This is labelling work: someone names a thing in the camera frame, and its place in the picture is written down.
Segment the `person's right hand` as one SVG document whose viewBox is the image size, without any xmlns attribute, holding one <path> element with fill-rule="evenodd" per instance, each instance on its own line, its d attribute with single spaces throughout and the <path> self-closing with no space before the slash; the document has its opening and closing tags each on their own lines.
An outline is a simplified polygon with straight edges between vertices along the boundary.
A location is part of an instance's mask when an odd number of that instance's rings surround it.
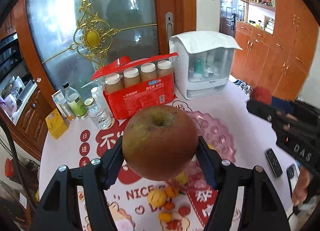
<svg viewBox="0 0 320 231">
<path fill-rule="evenodd" d="M 294 206 L 304 202 L 308 195 L 308 186 L 310 183 L 310 173 L 305 167 L 301 167 L 300 175 L 292 193 L 292 203 Z"/>
</svg>

